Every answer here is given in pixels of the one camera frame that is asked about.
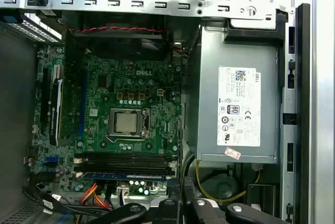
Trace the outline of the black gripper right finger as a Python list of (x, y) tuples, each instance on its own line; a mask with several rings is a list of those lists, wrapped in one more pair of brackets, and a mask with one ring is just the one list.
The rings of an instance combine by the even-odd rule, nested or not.
[(222, 211), (214, 200), (199, 198), (195, 183), (183, 179), (186, 223), (282, 223), (282, 219), (242, 203), (228, 205)]

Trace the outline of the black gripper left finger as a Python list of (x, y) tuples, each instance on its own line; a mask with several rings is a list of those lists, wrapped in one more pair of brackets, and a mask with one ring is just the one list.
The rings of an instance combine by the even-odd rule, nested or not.
[(181, 223), (181, 185), (168, 180), (167, 198), (152, 200), (148, 209), (140, 203), (127, 203), (89, 223)]

